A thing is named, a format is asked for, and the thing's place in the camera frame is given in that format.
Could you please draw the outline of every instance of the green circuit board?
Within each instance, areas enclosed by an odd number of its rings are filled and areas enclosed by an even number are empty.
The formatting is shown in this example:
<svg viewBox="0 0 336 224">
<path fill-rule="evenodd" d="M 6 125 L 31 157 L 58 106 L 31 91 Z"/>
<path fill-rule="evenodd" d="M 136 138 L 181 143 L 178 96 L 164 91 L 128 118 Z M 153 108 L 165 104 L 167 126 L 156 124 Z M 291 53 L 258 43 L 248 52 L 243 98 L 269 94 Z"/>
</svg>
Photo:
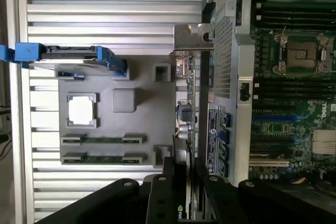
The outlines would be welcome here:
<svg viewBox="0 0 336 224">
<path fill-rule="evenodd" d="M 310 13 L 335 9 L 330 4 L 263 3 L 257 10 L 262 18 L 251 28 L 256 52 L 251 157 L 284 158 L 289 166 L 250 167 L 250 178 L 295 177 L 300 172 L 336 169 L 336 155 L 312 152 L 314 130 L 336 129 L 336 93 L 330 88 L 336 83 L 336 32 L 316 20 L 307 21 L 306 26 L 299 18 L 297 24 L 292 21 L 300 15 L 308 17 Z M 268 12 L 274 17 L 264 18 Z M 278 20 L 291 15 L 291 26 L 286 21 L 279 24 Z M 285 71 L 279 67 L 279 36 L 287 40 L 282 51 L 286 53 Z M 324 71 L 316 67 L 318 36 L 328 39 Z"/>
</svg>

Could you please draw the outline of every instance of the motherboard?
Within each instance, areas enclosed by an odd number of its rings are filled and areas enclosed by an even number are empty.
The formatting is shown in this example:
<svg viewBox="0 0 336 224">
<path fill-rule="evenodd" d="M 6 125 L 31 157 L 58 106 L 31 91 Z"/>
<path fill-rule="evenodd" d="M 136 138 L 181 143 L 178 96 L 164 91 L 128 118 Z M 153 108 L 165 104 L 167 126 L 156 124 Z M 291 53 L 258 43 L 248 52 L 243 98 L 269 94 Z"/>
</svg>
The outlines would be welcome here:
<svg viewBox="0 0 336 224">
<path fill-rule="evenodd" d="M 336 168 L 336 5 L 256 2 L 249 177 Z"/>
</svg>

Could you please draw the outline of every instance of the perforated metal panel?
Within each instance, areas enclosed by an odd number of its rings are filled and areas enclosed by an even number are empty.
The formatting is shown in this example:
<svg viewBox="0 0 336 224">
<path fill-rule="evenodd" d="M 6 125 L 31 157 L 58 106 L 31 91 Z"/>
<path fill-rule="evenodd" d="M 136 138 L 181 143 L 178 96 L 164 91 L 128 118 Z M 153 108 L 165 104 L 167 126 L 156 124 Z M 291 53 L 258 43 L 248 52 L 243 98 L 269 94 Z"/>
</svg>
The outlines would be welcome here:
<svg viewBox="0 0 336 224">
<path fill-rule="evenodd" d="M 229 17 L 215 24 L 215 93 L 222 98 L 230 98 L 232 32 L 233 23 Z"/>
</svg>

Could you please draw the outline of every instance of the metal grille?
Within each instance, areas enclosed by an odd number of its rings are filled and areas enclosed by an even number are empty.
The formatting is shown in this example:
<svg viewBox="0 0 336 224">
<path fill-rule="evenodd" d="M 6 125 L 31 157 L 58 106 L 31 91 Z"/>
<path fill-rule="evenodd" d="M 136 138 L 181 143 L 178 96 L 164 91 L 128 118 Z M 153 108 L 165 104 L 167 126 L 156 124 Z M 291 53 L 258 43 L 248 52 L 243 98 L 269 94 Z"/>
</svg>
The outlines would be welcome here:
<svg viewBox="0 0 336 224">
<path fill-rule="evenodd" d="M 215 24 L 215 93 L 230 98 L 232 21 L 223 17 Z"/>
</svg>

